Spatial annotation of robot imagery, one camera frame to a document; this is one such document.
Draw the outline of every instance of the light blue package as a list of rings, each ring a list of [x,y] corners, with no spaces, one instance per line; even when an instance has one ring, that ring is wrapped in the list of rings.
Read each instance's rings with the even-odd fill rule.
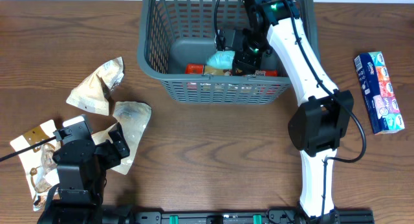
[[[235,52],[231,50],[218,51],[207,60],[206,64],[216,69],[232,69],[234,55]]]

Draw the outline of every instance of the blue product box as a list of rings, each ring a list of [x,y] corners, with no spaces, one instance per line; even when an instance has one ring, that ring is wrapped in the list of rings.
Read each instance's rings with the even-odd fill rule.
[[[382,52],[362,53],[354,62],[374,134],[403,130],[404,121]]]

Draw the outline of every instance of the table surface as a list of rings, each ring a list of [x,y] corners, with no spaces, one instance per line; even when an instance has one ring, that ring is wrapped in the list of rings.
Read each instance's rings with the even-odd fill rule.
[[[292,89],[263,106],[188,105],[172,100],[136,62],[141,2],[0,2],[0,155],[9,142],[47,120],[57,126],[84,113],[65,103],[102,63],[122,56],[125,79],[115,101],[148,103],[153,114],[138,156],[124,176],[107,174],[106,204],[185,210],[259,210],[295,206],[301,159],[287,132],[297,109]],[[377,223],[414,222],[414,6],[316,4],[322,65],[355,99],[367,133],[356,164],[336,162],[333,198],[340,208],[372,208]],[[372,134],[353,58],[381,50],[406,130]],[[96,131],[113,117],[88,113]],[[338,150],[355,157],[359,132],[349,125]],[[0,164],[0,223],[35,223],[18,157]]]

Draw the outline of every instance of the wooden table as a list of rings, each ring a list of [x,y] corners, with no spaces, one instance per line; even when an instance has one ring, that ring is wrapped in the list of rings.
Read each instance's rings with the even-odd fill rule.
[[[141,2],[0,2],[0,155],[9,142],[54,119],[83,113],[65,103],[72,88],[102,63],[123,56],[126,76],[113,99],[142,101],[153,114],[127,176],[109,171],[107,204],[183,210],[258,210],[294,206],[301,159],[287,123],[297,109],[292,89],[264,106],[186,105],[172,100],[136,62]],[[340,208],[372,208],[377,223],[414,222],[414,6],[316,4],[322,64],[351,90],[367,133],[357,164],[335,163]],[[382,50],[406,130],[374,136],[353,58]],[[96,131],[115,123],[88,113]],[[338,155],[355,157],[350,124]],[[18,157],[0,164],[0,223],[35,223]]]

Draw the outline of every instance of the plastic basket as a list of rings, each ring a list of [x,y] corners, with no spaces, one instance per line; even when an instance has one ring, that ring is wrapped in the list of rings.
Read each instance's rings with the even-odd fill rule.
[[[184,74],[188,63],[205,64],[215,53],[216,0],[143,0],[138,63],[169,95],[187,103],[267,104],[290,86],[279,62],[278,77]],[[299,4],[305,31],[319,58],[313,0]],[[221,0],[219,28],[249,28],[242,0]]]

